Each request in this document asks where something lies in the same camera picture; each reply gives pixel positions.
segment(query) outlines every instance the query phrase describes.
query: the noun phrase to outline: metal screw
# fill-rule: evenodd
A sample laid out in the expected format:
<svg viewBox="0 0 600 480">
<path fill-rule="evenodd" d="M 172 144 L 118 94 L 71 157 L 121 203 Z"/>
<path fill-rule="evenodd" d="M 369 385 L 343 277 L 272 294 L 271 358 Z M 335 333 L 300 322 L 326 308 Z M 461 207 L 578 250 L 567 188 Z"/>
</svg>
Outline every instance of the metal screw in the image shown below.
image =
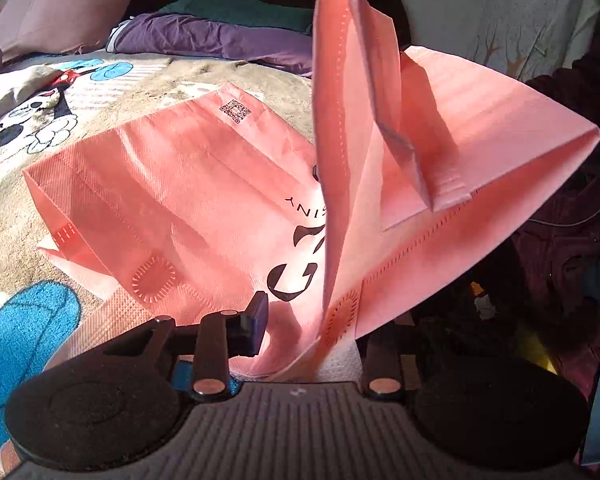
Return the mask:
<svg viewBox="0 0 600 480">
<path fill-rule="evenodd" d="M 200 379 L 193 383 L 193 391 L 200 395 L 221 394 L 225 388 L 225 384 L 219 379 Z"/>
<path fill-rule="evenodd" d="M 400 390 L 400 383 L 389 377 L 374 379 L 369 383 L 369 389 L 378 395 L 394 394 Z"/>
</svg>

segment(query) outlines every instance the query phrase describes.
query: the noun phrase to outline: qr code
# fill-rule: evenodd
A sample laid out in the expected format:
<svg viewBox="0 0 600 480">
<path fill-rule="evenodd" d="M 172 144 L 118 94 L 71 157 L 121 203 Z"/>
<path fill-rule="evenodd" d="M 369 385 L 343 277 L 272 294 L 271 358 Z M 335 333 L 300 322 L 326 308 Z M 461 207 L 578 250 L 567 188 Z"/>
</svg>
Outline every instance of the qr code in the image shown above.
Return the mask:
<svg viewBox="0 0 600 480">
<path fill-rule="evenodd" d="M 231 99 L 227 104 L 221 106 L 220 111 L 231 117 L 236 124 L 240 124 L 240 121 L 251 113 L 251 110 L 235 99 Z"/>
</svg>

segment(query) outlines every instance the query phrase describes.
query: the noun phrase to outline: dark clothing pile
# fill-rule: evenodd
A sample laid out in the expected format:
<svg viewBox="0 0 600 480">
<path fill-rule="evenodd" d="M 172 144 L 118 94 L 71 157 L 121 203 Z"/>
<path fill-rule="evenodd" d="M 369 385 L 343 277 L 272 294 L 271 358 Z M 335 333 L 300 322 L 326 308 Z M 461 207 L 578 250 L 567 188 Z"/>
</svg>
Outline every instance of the dark clothing pile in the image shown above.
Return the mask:
<svg viewBox="0 0 600 480">
<path fill-rule="evenodd" d="M 600 41 L 573 68 L 527 83 L 600 128 Z M 600 364 L 600 313 L 582 292 L 600 256 L 600 143 L 512 237 L 530 293 L 529 320 L 558 371 L 589 397 Z"/>
</svg>

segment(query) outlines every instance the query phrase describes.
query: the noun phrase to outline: fleece blanket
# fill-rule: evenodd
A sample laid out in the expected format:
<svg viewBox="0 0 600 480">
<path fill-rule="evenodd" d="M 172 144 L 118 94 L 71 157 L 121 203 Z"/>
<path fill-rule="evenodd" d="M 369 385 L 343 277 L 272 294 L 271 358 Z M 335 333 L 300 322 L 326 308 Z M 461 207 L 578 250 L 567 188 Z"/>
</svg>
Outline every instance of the fleece blanket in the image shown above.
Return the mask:
<svg viewBox="0 0 600 480">
<path fill-rule="evenodd" d="M 243 61 L 104 51 L 34 58 L 13 69 L 0 115 L 0 446 L 2 409 L 10 391 L 39 373 L 53 352 L 102 300 L 65 276 L 36 246 L 48 231 L 21 171 L 68 143 L 157 109 L 197 98 L 231 82 L 250 92 L 312 139 L 311 81 Z M 9 74 L 1 75 L 4 86 Z M 22 86 L 29 85 L 23 91 Z"/>
</svg>

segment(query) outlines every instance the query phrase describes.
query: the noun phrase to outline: ribbed black platform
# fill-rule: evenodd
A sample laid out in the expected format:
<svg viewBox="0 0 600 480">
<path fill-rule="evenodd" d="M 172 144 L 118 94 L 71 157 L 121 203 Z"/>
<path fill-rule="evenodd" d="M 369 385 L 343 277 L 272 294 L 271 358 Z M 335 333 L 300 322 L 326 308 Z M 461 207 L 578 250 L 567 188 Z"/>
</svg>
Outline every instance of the ribbed black platform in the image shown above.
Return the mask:
<svg viewBox="0 0 600 480">
<path fill-rule="evenodd" d="M 399 404 L 365 399 L 350 383 L 246 383 L 238 396 L 192 410 L 180 432 L 138 462 L 91 473 L 25 463 L 11 480 L 371 480 L 584 478 L 564 463 L 491 472 L 433 447 Z"/>
</svg>

